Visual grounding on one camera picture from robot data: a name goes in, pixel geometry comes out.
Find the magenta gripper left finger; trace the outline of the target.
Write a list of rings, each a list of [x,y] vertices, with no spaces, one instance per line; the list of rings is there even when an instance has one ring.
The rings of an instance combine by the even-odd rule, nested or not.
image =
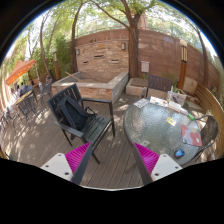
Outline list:
[[[81,183],[88,161],[92,154],[90,142],[63,154],[57,153],[41,168],[77,185]]]

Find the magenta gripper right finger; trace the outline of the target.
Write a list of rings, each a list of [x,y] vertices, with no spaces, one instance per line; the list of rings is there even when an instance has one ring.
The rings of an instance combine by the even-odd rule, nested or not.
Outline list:
[[[182,169],[169,155],[159,155],[138,143],[134,144],[133,154],[144,185]]]

